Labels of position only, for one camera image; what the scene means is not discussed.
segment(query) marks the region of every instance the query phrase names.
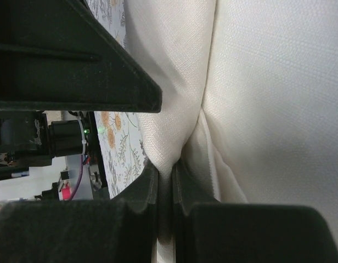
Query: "red object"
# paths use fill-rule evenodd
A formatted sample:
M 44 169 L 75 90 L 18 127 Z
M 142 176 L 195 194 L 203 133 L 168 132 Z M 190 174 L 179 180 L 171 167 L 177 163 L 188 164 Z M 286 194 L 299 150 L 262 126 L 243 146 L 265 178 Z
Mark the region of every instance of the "red object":
M 70 188 L 69 186 L 63 188 L 61 190 L 61 196 L 63 198 L 63 200 L 68 200 L 70 198 Z

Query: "floral tablecloth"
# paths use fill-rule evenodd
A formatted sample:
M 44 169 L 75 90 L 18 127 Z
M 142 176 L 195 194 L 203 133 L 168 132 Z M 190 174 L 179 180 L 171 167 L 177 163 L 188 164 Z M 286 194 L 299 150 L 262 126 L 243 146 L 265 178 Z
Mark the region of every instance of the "floral tablecloth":
M 123 0 L 87 0 L 95 18 L 126 49 Z M 128 112 L 95 112 L 110 198 L 142 172 L 147 161 L 137 118 Z

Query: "black cylinder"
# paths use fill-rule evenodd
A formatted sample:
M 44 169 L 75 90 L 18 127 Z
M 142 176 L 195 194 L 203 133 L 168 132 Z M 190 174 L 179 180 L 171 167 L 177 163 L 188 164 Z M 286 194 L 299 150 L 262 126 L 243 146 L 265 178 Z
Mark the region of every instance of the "black cylinder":
M 78 121 L 52 122 L 49 132 L 52 155 L 60 157 L 82 154 L 83 130 Z

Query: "white cloth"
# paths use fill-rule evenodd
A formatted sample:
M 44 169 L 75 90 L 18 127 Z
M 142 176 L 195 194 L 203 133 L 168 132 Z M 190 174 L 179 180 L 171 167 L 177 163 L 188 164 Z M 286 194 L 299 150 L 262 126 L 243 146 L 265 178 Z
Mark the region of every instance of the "white cloth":
M 169 240 L 170 171 L 183 149 L 223 202 L 303 204 L 338 245 L 338 0 L 128 0 L 132 56 L 163 89 L 138 116 L 161 172 Z

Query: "textured white fabric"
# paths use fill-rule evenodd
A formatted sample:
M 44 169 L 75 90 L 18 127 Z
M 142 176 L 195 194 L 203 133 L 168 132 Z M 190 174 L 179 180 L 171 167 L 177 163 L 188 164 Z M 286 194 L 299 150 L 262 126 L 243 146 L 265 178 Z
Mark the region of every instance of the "textured white fabric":
M 129 50 L 164 91 L 161 113 L 138 116 L 161 172 L 162 240 L 187 142 L 217 199 L 310 205 L 338 245 L 338 0 L 128 0 L 127 12 Z

